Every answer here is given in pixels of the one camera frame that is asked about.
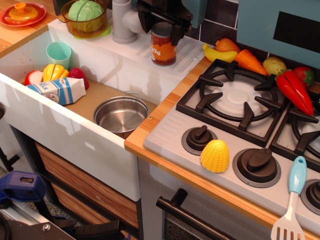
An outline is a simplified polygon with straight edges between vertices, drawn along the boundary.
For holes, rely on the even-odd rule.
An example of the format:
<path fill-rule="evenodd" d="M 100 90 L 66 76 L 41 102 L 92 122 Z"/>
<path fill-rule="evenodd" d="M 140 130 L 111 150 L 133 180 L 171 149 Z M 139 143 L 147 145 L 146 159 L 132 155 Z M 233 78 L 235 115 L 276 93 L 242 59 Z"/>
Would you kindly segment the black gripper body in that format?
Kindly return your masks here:
<path fill-rule="evenodd" d="M 181 0 L 137 0 L 136 8 L 149 9 L 155 18 L 155 24 L 168 22 L 187 25 L 187 32 L 191 29 L 193 14 L 187 10 Z"/>

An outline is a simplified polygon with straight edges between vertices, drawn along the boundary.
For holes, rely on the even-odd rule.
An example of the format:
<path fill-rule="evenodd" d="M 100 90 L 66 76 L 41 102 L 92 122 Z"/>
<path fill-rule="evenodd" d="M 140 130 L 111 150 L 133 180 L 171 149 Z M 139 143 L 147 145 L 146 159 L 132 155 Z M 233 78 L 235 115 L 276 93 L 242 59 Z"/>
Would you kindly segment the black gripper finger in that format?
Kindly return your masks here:
<path fill-rule="evenodd" d="M 145 33 L 148 33 L 156 23 L 155 17 L 148 8 L 138 7 L 137 11 L 141 27 Z"/>
<path fill-rule="evenodd" d="M 171 28 L 170 38 L 172 46 L 177 46 L 180 39 L 185 36 L 186 31 L 188 30 L 188 25 L 174 23 Z"/>

